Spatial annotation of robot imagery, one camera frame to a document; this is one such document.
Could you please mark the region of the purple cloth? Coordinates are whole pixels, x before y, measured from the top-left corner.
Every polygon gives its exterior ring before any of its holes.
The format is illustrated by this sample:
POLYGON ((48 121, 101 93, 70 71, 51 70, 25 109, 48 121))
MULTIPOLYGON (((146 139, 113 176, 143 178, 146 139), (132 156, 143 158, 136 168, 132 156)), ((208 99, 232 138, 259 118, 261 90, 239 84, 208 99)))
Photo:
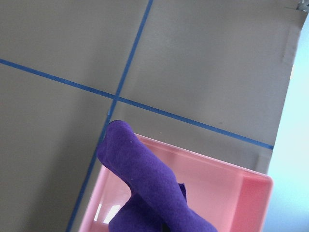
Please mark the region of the purple cloth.
POLYGON ((97 157, 131 190, 129 201, 110 221, 110 231, 216 231, 189 208, 184 185, 177 183, 174 172, 140 142, 126 122, 116 120, 107 126, 97 157))

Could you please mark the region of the pink plastic tray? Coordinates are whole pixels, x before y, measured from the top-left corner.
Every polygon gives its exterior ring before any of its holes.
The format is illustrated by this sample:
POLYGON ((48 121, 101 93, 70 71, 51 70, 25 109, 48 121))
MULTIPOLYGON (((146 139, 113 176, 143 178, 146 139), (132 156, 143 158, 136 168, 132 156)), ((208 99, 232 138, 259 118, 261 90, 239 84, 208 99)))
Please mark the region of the pink plastic tray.
MULTIPOLYGON (((185 185, 189 207, 218 231, 263 229, 273 186, 269 176, 145 136, 139 140, 185 185)), ((130 195, 127 184, 102 166, 77 231, 106 232, 130 195)))

